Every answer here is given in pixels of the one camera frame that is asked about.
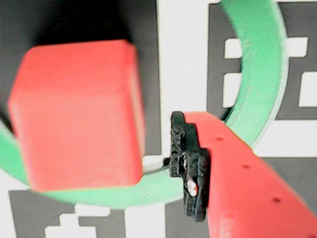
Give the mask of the orange-red gripper finger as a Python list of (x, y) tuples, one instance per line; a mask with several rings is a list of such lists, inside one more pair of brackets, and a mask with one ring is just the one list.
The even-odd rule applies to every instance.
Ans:
[(220, 119), (171, 114), (169, 173), (184, 212), (212, 238), (314, 238), (317, 218), (299, 195)]

